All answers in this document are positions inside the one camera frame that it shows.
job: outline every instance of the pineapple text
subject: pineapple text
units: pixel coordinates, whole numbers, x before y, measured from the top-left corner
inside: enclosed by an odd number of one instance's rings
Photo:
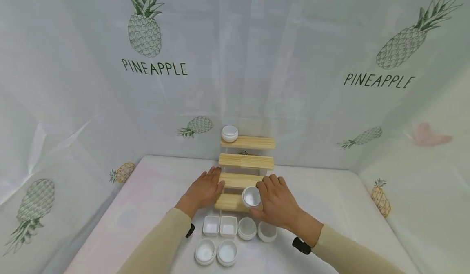
[[[133,60],[124,60],[123,58],[121,58],[121,60],[126,71],[129,71],[127,69],[129,67],[132,72],[147,75],[154,75],[155,73],[157,73],[157,75],[164,75],[165,73],[167,73],[167,75],[172,75],[173,73],[175,75],[187,75],[185,72],[186,63],[176,65],[175,63],[157,63],[157,66],[155,66],[152,63],[135,62]]]
[[[350,85],[362,85],[362,86],[376,86],[376,87],[395,87],[395,88],[406,88],[411,80],[414,79],[415,76],[411,76],[409,78],[405,78],[405,76],[399,75],[376,75],[376,74],[369,74],[367,73],[349,73],[344,80],[343,85],[350,82]]]

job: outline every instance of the pink heart shape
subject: pink heart shape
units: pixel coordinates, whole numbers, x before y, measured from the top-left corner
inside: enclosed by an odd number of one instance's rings
[[[436,135],[431,132],[429,123],[420,123],[412,136],[412,143],[417,147],[433,147],[452,141],[451,135]]]

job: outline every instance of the white container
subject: white container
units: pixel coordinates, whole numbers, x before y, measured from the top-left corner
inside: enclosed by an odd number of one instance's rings
[[[238,138],[238,129],[235,126],[225,126],[222,128],[222,139],[226,142],[234,142]]]
[[[224,240],[217,250],[217,261],[224,266],[230,267],[235,264],[237,248],[232,240]]]
[[[204,218],[203,233],[205,236],[219,235],[220,218],[218,216],[206,216]]]
[[[266,243],[273,242],[277,237],[277,227],[261,221],[258,224],[258,236]]]
[[[250,186],[243,190],[242,200],[246,207],[255,208],[261,204],[262,196],[260,196],[259,190],[256,187]]]
[[[220,235],[234,238],[238,228],[238,220],[235,216],[222,216],[220,219]]]
[[[194,251],[194,258],[199,265],[207,266],[215,259],[217,249],[212,240],[206,238],[201,240]]]
[[[256,236],[256,223],[253,219],[245,217],[238,222],[238,236],[242,240],[252,240]]]

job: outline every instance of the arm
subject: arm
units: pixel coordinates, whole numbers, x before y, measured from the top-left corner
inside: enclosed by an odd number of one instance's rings
[[[204,171],[179,202],[139,243],[118,274],[166,274],[176,249],[191,228],[198,209],[212,205],[222,193],[219,167]]]
[[[405,274],[387,259],[342,236],[300,209],[282,177],[271,175],[256,184],[263,210],[251,214],[287,229],[312,247],[312,252],[340,274]]]

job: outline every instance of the light wood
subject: light wood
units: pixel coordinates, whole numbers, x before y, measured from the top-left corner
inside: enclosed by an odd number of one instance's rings
[[[239,136],[234,142],[221,139],[220,146],[267,150],[275,149],[276,144],[272,137]]]
[[[235,174],[235,173],[220,173],[220,180],[225,181],[225,188],[245,189],[250,186],[256,186],[258,181],[261,181],[263,176]]]
[[[230,210],[234,212],[249,212],[243,204],[241,194],[221,194],[215,202],[214,208],[219,210]]]
[[[274,159],[270,156],[247,156],[245,154],[220,154],[219,166],[246,169],[274,169]]]

